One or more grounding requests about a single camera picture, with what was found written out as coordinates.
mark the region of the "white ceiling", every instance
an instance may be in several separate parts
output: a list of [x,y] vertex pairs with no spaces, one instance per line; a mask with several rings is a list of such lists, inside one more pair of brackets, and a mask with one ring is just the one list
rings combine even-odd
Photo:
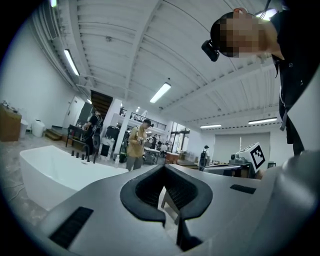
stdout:
[[[96,90],[198,128],[244,128],[278,116],[279,77],[272,60],[220,55],[211,62],[201,45],[214,21],[236,7],[261,11],[265,0],[60,0],[61,37],[52,41],[81,88]],[[68,48],[81,73],[72,72]],[[171,89],[149,101],[170,78]]]

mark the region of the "ceiling light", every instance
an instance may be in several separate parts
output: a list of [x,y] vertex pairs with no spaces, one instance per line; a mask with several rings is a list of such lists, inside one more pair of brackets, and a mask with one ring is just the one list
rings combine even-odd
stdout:
[[261,119],[261,120],[254,120],[254,121],[248,122],[248,124],[254,125],[254,124],[267,123],[267,122],[276,121],[277,119],[278,119],[277,117],[273,117],[273,118],[267,118],[267,119]]
[[[260,16],[262,15],[263,11],[257,13],[255,16],[260,18]],[[270,18],[275,15],[277,13],[277,10],[275,9],[269,9],[265,12],[264,16],[263,16],[263,20],[264,21],[270,21]]]
[[50,0],[51,7],[57,6],[57,0]]
[[79,76],[79,72],[78,72],[78,70],[77,70],[77,68],[76,68],[76,65],[75,65],[75,63],[74,63],[74,61],[73,61],[73,59],[72,59],[72,57],[71,57],[70,51],[69,51],[68,49],[65,49],[65,50],[64,50],[64,54],[65,54],[65,56],[66,56],[66,58],[67,58],[67,60],[68,60],[68,62],[69,62],[69,64],[70,64],[73,72],[74,72],[77,76]]
[[150,100],[151,103],[156,103],[157,100],[159,100],[169,89],[171,88],[171,85],[167,82],[162,85],[162,87],[157,91],[157,93],[152,97]]
[[200,126],[201,129],[216,128],[216,127],[221,127],[221,124],[212,124],[212,125],[203,125],[203,126]]

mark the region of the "tan jacket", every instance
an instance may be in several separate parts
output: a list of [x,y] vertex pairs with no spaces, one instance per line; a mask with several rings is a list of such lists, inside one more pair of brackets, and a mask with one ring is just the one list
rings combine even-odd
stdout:
[[138,137],[140,137],[144,141],[147,138],[147,134],[141,126],[139,127],[139,129],[138,127],[132,128],[131,134],[128,139],[129,146],[127,147],[126,152],[128,153],[128,156],[133,158],[139,158],[144,155],[144,145],[139,144]]

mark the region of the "freestanding bathtub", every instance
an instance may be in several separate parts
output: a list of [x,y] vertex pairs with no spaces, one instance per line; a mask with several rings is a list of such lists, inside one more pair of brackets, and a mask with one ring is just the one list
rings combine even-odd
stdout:
[[81,160],[53,145],[21,151],[20,164],[29,199],[47,211],[92,182],[128,172]]

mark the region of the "railing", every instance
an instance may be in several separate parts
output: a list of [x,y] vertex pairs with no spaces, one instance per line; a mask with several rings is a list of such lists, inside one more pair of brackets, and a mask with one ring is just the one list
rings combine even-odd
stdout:
[[[127,114],[127,110],[125,110],[125,109],[120,110],[120,115],[125,117],[126,114]],[[145,119],[149,119],[149,118],[146,118],[146,117],[144,117],[142,115],[139,115],[139,114],[136,114],[136,113],[132,112],[131,116],[130,116],[130,119],[142,123]],[[157,122],[157,121],[154,121],[154,120],[151,120],[151,119],[149,119],[149,120],[151,121],[151,126],[153,125],[154,128],[158,128],[158,129],[163,130],[163,131],[166,130],[167,126],[165,124]]]

